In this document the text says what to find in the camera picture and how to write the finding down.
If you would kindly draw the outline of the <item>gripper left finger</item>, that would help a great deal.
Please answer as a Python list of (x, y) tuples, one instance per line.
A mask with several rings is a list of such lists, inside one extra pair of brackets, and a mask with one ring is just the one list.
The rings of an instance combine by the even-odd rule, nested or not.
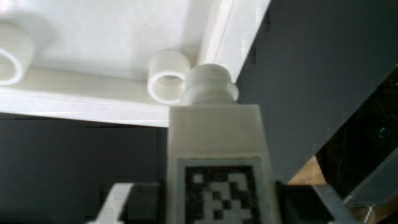
[(86, 224), (163, 224), (159, 182), (115, 183)]

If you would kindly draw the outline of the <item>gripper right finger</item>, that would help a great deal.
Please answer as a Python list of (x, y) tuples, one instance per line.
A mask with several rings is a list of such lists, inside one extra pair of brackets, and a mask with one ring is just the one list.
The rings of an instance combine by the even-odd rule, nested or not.
[(282, 224), (360, 224), (330, 185), (276, 183)]

